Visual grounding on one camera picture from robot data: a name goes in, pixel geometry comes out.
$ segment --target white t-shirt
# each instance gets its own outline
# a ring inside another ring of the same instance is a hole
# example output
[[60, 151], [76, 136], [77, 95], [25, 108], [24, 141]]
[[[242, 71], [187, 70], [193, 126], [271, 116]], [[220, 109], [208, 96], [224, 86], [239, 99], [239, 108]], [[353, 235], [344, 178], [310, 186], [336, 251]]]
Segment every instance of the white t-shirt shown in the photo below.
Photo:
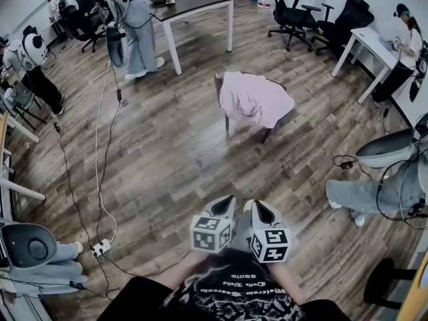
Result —
[[5, 64], [5, 69], [9, 71], [9, 68], [12, 69], [22, 80], [26, 72], [21, 65], [21, 60], [19, 56], [21, 55], [21, 42], [19, 40], [13, 40], [5, 49], [3, 55], [3, 63]]
[[423, 41], [422, 37], [416, 29], [412, 29], [410, 31], [410, 42], [407, 44], [409, 48], [415, 52], [416, 56], [409, 56], [404, 51], [400, 53], [400, 62], [407, 66], [409, 69], [416, 69], [416, 61], [419, 59], [419, 55], [421, 54]]

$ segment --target graphic t-shirt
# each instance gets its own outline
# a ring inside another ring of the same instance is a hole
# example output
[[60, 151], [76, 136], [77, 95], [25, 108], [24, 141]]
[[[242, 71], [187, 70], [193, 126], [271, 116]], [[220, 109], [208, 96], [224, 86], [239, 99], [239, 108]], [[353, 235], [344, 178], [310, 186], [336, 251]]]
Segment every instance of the graphic t-shirt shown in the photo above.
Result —
[[232, 261], [229, 255], [211, 258], [209, 268], [185, 280], [162, 308], [189, 306], [217, 320], [307, 320], [290, 295], [246, 255]]

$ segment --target stool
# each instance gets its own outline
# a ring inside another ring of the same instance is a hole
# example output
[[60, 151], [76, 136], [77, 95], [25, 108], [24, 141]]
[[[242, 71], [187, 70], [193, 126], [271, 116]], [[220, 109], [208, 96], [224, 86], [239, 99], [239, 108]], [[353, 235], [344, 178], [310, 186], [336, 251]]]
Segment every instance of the stool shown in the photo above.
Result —
[[393, 280], [411, 281], [415, 275], [416, 270], [396, 269], [394, 261], [391, 258], [381, 260], [368, 278], [366, 288], [364, 289], [364, 302], [399, 310], [401, 303], [389, 301], [383, 297]]

